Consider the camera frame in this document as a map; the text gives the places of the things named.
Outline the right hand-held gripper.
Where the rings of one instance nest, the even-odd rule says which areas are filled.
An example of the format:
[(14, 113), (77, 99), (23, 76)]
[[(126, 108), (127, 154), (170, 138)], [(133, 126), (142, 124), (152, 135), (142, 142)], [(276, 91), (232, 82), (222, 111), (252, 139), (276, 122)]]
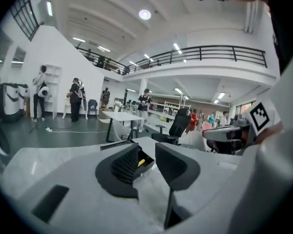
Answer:
[(232, 140), (232, 152), (243, 153), (271, 125), (272, 111), (263, 102), (257, 102), (245, 112), (237, 114), (232, 125), (204, 130), (202, 136), (213, 141)]

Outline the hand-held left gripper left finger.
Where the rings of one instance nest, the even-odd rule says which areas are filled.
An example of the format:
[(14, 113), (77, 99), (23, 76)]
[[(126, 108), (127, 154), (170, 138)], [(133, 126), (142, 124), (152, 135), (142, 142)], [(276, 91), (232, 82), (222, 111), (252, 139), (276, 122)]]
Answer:
[(134, 175), (138, 169), (137, 143), (123, 148), (103, 159), (96, 167), (95, 176), (101, 187), (115, 197), (138, 199), (133, 187)]

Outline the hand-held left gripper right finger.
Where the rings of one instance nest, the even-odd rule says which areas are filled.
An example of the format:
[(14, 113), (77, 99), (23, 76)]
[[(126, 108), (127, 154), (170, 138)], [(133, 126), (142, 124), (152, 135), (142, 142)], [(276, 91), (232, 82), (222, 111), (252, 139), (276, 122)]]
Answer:
[(189, 188), (201, 172), (197, 161), (162, 143), (155, 144), (155, 157), (161, 175), (173, 191)]

